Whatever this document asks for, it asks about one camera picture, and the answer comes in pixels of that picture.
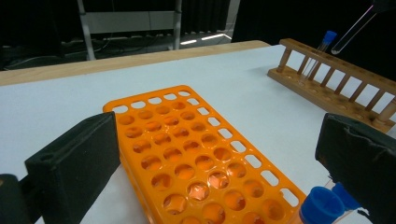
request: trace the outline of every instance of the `orange test tube rack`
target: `orange test tube rack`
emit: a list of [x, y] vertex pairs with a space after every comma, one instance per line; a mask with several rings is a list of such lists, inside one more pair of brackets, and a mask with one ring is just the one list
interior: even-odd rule
[[111, 101], [150, 223], [285, 223], [305, 195], [188, 86]]

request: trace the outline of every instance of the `test tube hole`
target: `test tube hole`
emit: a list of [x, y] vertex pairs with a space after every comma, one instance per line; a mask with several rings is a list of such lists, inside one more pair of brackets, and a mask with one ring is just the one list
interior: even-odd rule
[[203, 201], [209, 196], [209, 187], [204, 183], [193, 183], [189, 185], [187, 192], [196, 201]]
[[132, 108], [140, 109], [140, 108], [145, 107], [146, 103], [143, 101], [136, 101], [136, 102], [131, 103], [131, 106], [132, 106]]
[[264, 188], [259, 181], [250, 179], [244, 183], [244, 191], [250, 197], [259, 198], [263, 195]]
[[266, 200], [262, 205], [264, 214], [272, 220], [280, 220], [285, 216], [282, 205], [275, 200]]
[[119, 118], [119, 123], [122, 125], [129, 125], [132, 124], [133, 122], [134, 122], [134, 117], [129, 115], [125, 115]]
[[285, 201], [292, 207], [296, 207], [299, 204], [300, 201], [297, 196], [295, 196], [289, 189], [281, 189], [280, 191], [283, 194], [283, 199], [285, 199]]
[[172, 194], [163, 201], [163, 208], [171, 215], [182, 213], [187, 207], [187, 200], [179, 194]]
[[143, 130], [138, 127], [130, 128], [130, 129], [126, 130], [126, 132], [125, 132], [125, 136], [127, 136], [129, 138], [136, 138], [142, 134], [143, 134]]
[[162, 115], [169, 113], [170, 110], [171, 110], [171, 109], [170, 109], [169, 107], [164, 106], [164, 105], [163, 105], [163, 106], [159, 106], [159, 107], [157, 107], [157, 108], [155, 109], [155, 111], [156, 111], [157, 113], [162, 114]]
[[195, 170], [188, 164], [181, 164], [175, 169], [175, 175], [180, 179], [191, 179], [194, 174]]
[[166, 100], [176, 100], [176, 96], [173, 93], [166, 94], [163, 98]]
[[188, 101], [191, 105], [198, 105], [198, 104], [199, 104], [198, 100], [195, 99], [195, 98], [190, 98], [190, 99], [188, 99], [187, 101]]
[[113, 108], [114, 113], [122, 114], [128, 111], [128, 106], [126, 105], [119, 105]]
[[216, 148], [213, 154], [219, 161], [228, 161], [232, 156], [231, 152], [224, 147]]
[[204, 134], [201, 141], [207, 146], [213, 146], [218, 142], [218, 138], [210, 133]]
[[181, 110], [181, 109], [186, 108], [186, 105], [182, 102], [175, 102], [172, 104], [172, 107], [176, 110]]
[[214, 161], [207, 156], [200, 156], [195, 160], [195, 164], [201, 170], [210, 170], [215, 165]]
[[149, 132], [159, 131], [161, 127], [161, 123], [157, 121], [152, 121], [146, 124], [146, 130], [148, 130]]
[[233, 136], [233, 134], [226, 128], [219, 129], [219, 133], [221, 134], [221, 136], [223, 136], [226, 139], [231, 138]]
[[206, 108], [204, 108], [204, 107], [198, 108], [198, 112], [199, 112], [201, 115], [208, 115], [208, 114], [209, 114], [209, 111], [208, 111]]
[[230, 176], [242, 178], [247, 174], [247, 169], [245, 168], [245, 166], [243, 164], [234, 162], [234, 163], [231, 163], [230, 165], [228, 165], [227, 173]]
[[254, 155], [247, 155], [245, 157], [245, 159], [248, 161], [248, 163], [250, 163], [251, 166], [253, 166], [254, 168], [259, 168], [262, 166], [262, 162], [257, 159], [256, 156]]
[[271, 171], [262, 171], [262, 177], [273, 187], [279, 184], [279, 179]]
[[243, 223], [265, 224], [264, 219], [257, 213], [249, 212], [244, 216]]
[[177, 125], [178, 124], [178, 118], [170, 116], [167, 117], [163, 120], [166, 125], [172, 126], [172, 125]]
[[149, 110], [143, 110], [140, 111], [137, 116], [141, 119], [151, 119], [152, 118], [152, 112]]
[[189, 136], [189, 131], [187, 131], [187, 129], [185, 128], [176, 128], [175, 130], [173, 130], [173, 135], [176, 138], [187, 137]]
[[175, 162], [181, 159], [182, 154], [177, 148], [169, 147], [164, 151], [163, 157], [170, 162]]
[[190, 112], [190, 111], [183, 112], [180, 116], [181, 116], [183, 119], [185, 119], [185, 120], [192, 120], [192, 119], [195, 118], [194, 113], [192, 113], [192, 112]]
[[225, 189], [230, 183], [230, 180], [226, 174], [215, 172], [209, 176], [209, 183], [215, 189]]
[[172, 177], [166, 174], [155, 175], [151, 179], [151, 186], [159, 191], [169, 189], [172, 186]]
[[220, 125], [220, 121], [218, 119], [213, 118], [213, 117], [208, 118], [207, 121], [214, 127]]
[[178, 94], [181, 96], [189, 96], [190, 95], [190, 93], [187, 91], [180, 91]]
[[231, 146], [238, 152], [244, 152], [247, 149], [240, 141], [232, 141]]
[[202, 212], [205, 223], [221, 224], [225, 220], [226, 214], [224, 208], [218, 203], [210, 203], [205, 205]]
[[236, 190], [227, 192], [224, 195], [225, 204], [234, 211], [240, 211], [245, 208], [246, 200], [244, 195]]
[[149, 156], [142, 160], [142, 168], [148, 171], [155, 171], [161, 168], [161, 160], [155, 156]]
[[152, 105], [158, 105], [162, 102], [163, 100], [161, 100], [160, 97], [153, 97], [153, 98], [149, 98], [148, 102], [151, 103]]
[[166, 133], [160, 133], [154, 136], [154, 143], [158, 146], [163, 146], [172, 141], [171, 137]]
[[205, 125], [201, 122], [194, 122], [191, 125], [191, 129], [196, 132], [202, 132], [206, 129]]
[[187, 141], [183, 144], [184, 150], [190, 153], [197, 153], [201, 149], [201, 145], [194, 141]]
[[144, 151], [151, 149], [151, 144], [146, 140], [141, 140], [134, 143], [132, 145], [132, 149], [136, 153], [143, 153]]

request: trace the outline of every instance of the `wooden peg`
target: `wooden peg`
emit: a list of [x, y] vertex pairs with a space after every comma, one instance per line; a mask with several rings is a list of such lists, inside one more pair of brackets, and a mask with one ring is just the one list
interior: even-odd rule
[[382, 110], [378, 117], [373, 121], [375, 127], [381, 127], [396, 113], [396, 97], [394, 97]]
[[297, 71], [297, 74], [298, 74], [298, 75], [300, 75], [300, 74], [303, 73], [303, 71], [304, 71], [304, 69], [305, 69], [305, 66], [306, 66], [306, 63], [308, 62], [308, 59], [309, 59], [308, 56], [305, 56], [305, 57], [304, 57], [303, 62], [301, 63], [300, 68], [299, 68], [298, 71]]
[[326, 77], [323, 78], [323, 81], [320, 83], [320, 87], [325, 87], [327, 83], [329, 82], [330, 78], [332, 77], [332, 74], [334, 73], [335, 68], [331, 67], [329, 69], [329, 72], [327, 72]]
[[359, 95], [361, 94], [361, 92], [364, 90], [364, 88], [366, 88], [367, 83], [366, 82], [362, 82], [359, 87], [355, 90], [355, 92], [353, 92], [352, 96], [349, 98], [349, 102], [350, 103], [354, 103], [356, 101], [356, 99], [358, 99]]
[[283, 72], [283, 69], [285, 69], [285, 65], [286, 65], [286, 63], [287, 63], [288, 60], [289, 60], [290, 54], [291, 54], [291, 49], [285, 49], [285, 52], [283, 52], [283, 56], [282, 56], [282, 58], [280, 59], [279, 66], [278, 66], [277, 69], [276, 69], [276, 71], [277, 71], [278, 73], [282, 73], [282, 72]]
[[379, 99], [385, 94], [385, 91], [383, 90], [378, 90], [376, 95], [373, 97], [372, 101], [364, 108], [366, 111], [371, 111], [373, 107], [378, 103]]
[[349, 80], [349, 78], [350, 78], [350, 75], [347, 75], [347, 74], [344, 75], [344, 77], [341, 80], [340, 84], [338, 84], [337, 89], [335, 89], [334, 94], [339, 95], [341, 93], [341, 91], [343, 90], [343, 88], [347, 84], [347, 81]]
[[320, 62], [316, 62], [315, 63], [315, 67], [314, 70], [312, 70], [312, 73], [309, 74], [308, 80], [312, 81], [314, 80], [315, 75], [317, 74], [319, 68], [320, 68], [321, 63]]

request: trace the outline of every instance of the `blue test tube cap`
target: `blue test tube cap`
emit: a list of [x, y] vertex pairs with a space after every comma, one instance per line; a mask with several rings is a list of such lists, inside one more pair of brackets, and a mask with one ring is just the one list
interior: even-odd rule
[[355, 210], [361, 207], [361, 205], [347, 192], [341, 183], [336, 183], [332, 188], [332, 192], [338, 195], [341, 201], [343, 201], [346, 211]]
[[309, 224], [331, 224], [344, 212], [341, 199], [324, 187], [312, 188], [301, 205], [301, 218]]
[[333, 31], [327, 31], [326, 35], [323, 38], [323, 42], [325, 42], [326, 44], [331, 44], [332, 41], [335, 39], [335, 37], [337, 36], [336, 32]]

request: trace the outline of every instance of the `white table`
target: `white table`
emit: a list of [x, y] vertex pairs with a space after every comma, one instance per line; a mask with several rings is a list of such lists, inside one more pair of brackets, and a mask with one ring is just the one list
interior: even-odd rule
[[[326, 112], [266, 75], [277, 67], [283, 50], [282, 46], [248, 49], [1, 86], [0, 172], [22, 179], [27, 158], [81, 120], [101, 113], [108, 101], [184, 84], [307, 194], [328, 181], [327, 170], [314, 156]], [[301, 59], [292, 54], [290, 66], [298, 66]], [[121, 167], [82, 220], [146, 222]], [[370, 222], [353, 213], [341, 223]]]

